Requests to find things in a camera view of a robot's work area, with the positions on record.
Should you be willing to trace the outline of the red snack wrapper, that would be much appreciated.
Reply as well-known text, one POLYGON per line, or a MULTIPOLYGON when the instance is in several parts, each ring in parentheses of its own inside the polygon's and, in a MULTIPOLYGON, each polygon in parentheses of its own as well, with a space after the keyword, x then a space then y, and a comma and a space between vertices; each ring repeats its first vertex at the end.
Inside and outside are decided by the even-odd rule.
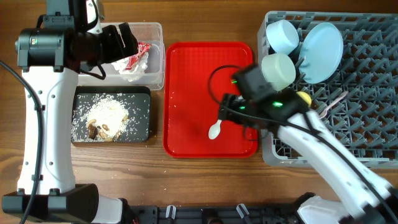
POLYGON ((151 47, 151 44, 148 44, 146 42, 139 42, 138 43, 138 53, 130 56, 128 64, 126 65, 126 70, 130 70, 133 65, 146 53, 149 51, 151 47))

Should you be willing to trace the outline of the white plastic spoon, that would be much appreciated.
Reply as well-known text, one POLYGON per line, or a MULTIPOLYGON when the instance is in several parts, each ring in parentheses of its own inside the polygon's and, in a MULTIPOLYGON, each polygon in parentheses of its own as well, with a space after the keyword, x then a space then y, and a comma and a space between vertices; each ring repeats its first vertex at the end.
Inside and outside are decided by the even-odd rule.
POLYGON ((209 128, 208 137, 211 140, 214 140, 218 137, 221 132, 221 122, 222 120, 218 119, 217 122, 209 128))

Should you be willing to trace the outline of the white napkin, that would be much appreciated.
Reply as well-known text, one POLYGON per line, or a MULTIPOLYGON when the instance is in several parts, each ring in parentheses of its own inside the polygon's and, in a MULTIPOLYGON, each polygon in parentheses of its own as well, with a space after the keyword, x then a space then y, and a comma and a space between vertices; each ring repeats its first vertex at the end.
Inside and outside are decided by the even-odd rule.
POLYGON ((130 59, 135 59, 135 57, 131 56, 129 59, 121 59, 116 62, 111 63, 114 69, 121 75, 131 76, 127 78, 127 81, 133 82, 139 80, 144 74, 145 70, 148 68, 148 56, 149 53, 144 53, 136 62, 133 63, 130 69, 127 68, 130 59))

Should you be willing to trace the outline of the mint green bowl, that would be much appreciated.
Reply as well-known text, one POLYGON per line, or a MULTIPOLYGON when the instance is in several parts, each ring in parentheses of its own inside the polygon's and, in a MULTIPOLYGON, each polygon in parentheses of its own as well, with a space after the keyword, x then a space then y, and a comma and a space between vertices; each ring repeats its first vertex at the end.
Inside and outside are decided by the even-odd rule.
POLYGON ((296 77, 293 61, 283 53, 266 55, 261 60, 261 70, 264 78, 275 91, 288 87, 296 77))

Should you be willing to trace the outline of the yellow plastic cup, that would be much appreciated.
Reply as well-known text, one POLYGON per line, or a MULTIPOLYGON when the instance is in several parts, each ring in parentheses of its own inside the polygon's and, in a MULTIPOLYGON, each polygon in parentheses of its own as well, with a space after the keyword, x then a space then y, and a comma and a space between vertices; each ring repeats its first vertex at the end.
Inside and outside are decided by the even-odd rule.
POLYGON ((298 91, 297 94, 298 94, 299 97, 301 97, 301 99, 303 99, 306 102, 306 104, 310 108, 311 105, 312 105, 311 96, 308 93, 304 92, 304 91, 298 91))

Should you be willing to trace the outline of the blue bowl with rice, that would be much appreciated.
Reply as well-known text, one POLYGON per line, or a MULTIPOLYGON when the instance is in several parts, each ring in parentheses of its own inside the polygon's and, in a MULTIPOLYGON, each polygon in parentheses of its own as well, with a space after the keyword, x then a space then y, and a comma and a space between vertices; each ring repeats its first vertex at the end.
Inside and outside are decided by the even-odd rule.
POLYGON ((280 20, 269 24, 266 36, 270 47, 276 53, 290 54, 299 44, 296 28, 287 20, 280 20))

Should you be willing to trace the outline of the white plastic fork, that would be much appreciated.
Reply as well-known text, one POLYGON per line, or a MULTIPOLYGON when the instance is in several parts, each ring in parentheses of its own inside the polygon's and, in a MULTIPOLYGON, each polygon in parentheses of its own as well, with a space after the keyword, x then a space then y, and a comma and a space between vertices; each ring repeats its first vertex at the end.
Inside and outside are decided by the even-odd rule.
POLYGON ((332 107, 334 107, 337 103, 339 103, 341 100, 343 100, 346 95, 348 94, 348 91, 344 91, 339 97, 337 97, 336 99, 334 99, 319 115, 318 117, 320 119, 324 118, 328 111, 331 110, 332 107))

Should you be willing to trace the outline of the light blue plate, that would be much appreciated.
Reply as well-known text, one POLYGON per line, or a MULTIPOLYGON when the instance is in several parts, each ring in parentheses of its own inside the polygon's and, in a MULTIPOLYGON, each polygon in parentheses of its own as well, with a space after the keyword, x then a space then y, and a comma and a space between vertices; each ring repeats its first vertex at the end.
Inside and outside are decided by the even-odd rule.
POLYGON ((329 22, 316 25, 306 36, 299 58, 304 61, 299 72, 310 84, 321 83, 330 78, 341 62, 343 38, 340 31, 329 22))

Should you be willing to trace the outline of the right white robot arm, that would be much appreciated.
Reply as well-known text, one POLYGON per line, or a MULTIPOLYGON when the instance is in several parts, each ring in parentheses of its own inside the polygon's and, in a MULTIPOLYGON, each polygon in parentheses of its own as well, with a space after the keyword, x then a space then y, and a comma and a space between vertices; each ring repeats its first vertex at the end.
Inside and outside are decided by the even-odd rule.
POLYGON ((236 67, 237 95, 223 95, 218 118, 265 129, 295 149, 334 190, 339 201, 308 194, 298 206, 302 223, 397 223, 397 189, 366 167, 326 128, 308 95, 275 91, 258 65, 236 67))

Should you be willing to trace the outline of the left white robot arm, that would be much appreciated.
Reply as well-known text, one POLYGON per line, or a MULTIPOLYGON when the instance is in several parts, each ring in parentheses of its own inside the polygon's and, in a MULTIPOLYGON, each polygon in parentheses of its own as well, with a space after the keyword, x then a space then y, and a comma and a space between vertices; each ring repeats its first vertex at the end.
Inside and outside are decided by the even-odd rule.
POLYGON ((2 197, 3 212, 22 223, 136 223, 126 199, 76 183, 71 157, 78 76, 137 54, 129 25, 101 27, 99 12, 88 19, 85 1, 47 1, 15 46, 26 100, 24 162, 16 191, 2 197))

